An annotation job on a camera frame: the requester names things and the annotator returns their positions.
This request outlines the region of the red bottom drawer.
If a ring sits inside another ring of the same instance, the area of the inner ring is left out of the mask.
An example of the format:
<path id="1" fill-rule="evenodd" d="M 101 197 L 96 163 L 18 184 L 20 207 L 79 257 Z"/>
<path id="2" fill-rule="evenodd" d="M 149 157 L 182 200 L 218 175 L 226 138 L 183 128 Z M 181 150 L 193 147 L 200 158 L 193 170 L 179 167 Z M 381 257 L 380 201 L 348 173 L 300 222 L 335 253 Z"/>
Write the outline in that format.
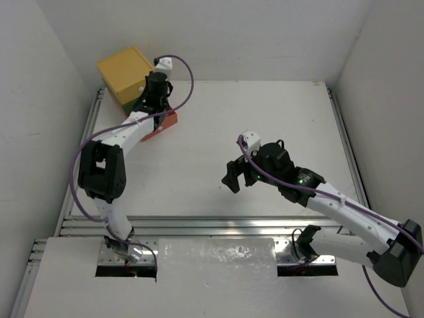
<path id="1" fill-rule="evenodd" d="M 144 136 L 140 141 L 145 142 L 148 139 L 156 136 L 164 130 L 174 126 L 178 122 L 178 115 L 173 108 L 170 108 L 170 113 L 166 115 L 160 125 L 155 128 L 150 134 Z"/>

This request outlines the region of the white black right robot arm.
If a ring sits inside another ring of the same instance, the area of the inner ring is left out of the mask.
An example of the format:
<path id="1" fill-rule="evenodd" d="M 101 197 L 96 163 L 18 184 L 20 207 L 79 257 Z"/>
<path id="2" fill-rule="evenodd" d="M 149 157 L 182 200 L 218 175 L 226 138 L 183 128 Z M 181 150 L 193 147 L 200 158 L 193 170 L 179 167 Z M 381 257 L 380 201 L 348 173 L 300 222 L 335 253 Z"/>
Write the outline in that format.
<path id="1" fill-rule="evenodd" d="M 301 264 L 320 255 L 333 255 L 372 269 L 387 283 L 404 288 L 421 256 L 421 226 L 408 219 L 399 222 L 384 217 L 351 200 L 335 189 L 324 177 L 296 166 L 282 140 L 260 143 L 252 132 L 237 139 L 242 152 L 227 163 L 222 179 L 233 193 L 240 190 L 239 176 L 245 185 L 257 182 L 277 187 L 292 203 L 316 211 L 347 228 L 341 235 L 318 225 L 308 225 L 292 240 L 291 253 Z"/>

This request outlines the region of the green drawer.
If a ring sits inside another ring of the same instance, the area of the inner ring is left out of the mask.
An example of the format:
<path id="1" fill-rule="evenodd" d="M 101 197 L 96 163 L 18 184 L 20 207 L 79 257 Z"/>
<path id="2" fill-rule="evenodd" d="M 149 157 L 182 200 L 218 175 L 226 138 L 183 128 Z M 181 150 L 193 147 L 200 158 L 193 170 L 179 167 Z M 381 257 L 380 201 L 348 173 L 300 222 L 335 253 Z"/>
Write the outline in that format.
<path id="1" fill-rule="evenodd" d="M 133 111 L 133 108 L 136 102 L 137 102 L 137 98 L 125 104 L 122 104 L 122 110 L 126 117 L 128 117 L 130 113 Z"/>

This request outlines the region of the yellow top drawer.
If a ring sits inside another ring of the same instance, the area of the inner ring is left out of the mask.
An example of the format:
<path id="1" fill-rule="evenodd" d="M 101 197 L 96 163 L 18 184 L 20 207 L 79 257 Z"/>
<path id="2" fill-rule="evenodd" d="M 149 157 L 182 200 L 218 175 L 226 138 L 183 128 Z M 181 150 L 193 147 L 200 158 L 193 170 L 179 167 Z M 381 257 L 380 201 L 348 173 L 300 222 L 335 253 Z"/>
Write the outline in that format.
<path id="1" fill-rule="evenodd" d="M 118 90 L 117 99 L 122 105 L 138 99 L 144 90 L 145 85 L 144 79 L 125 85 L 122 89 Z"/>

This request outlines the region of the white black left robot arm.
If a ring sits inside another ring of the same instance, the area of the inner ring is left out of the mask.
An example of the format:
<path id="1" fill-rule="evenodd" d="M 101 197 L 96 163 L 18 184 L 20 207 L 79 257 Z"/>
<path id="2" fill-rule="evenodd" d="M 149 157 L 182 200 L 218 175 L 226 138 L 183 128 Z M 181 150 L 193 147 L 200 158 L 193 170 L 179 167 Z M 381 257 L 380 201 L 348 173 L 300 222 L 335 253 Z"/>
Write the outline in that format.
<path id="1" fill-rule="evenodd" d="M 133 239 L 133 227 L 119 199 L 127 184 L 125 156 L 162 126 L 164 112 L 170 110 L 168 97 L 172 90 L 165 71 L 151 71 L 123 127 L 113 129 L 100 140 L 89 141 L 81 151 L 78 185 L 93 200 L 104 220 L 107 248 L 128 262 L 139 261 L 146 249 Z"/>

